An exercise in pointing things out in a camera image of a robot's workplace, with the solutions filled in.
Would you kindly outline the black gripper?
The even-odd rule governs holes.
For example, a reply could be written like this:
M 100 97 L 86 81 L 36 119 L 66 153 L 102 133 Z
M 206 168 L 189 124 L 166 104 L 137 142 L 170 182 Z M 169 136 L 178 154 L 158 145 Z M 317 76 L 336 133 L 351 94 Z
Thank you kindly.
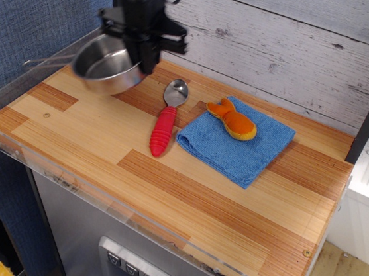
M 160 61 L 160 51 L 185 54 L 187 30 L 166 15 L 167 0 L 117 0 L 99 10 L 101 30 L 122 38 L 133 65 L 150 75 Z

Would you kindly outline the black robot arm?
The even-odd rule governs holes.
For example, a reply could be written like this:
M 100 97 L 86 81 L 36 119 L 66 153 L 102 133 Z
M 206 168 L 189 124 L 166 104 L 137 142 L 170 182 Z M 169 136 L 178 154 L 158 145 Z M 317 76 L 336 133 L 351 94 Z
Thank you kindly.
M 154 72 L 161 51 L 186 53 L 187 30 L 166 15 L 166 0 L 115 0 L 99 10 L 101 31 L 124 42 L 144 75 Z

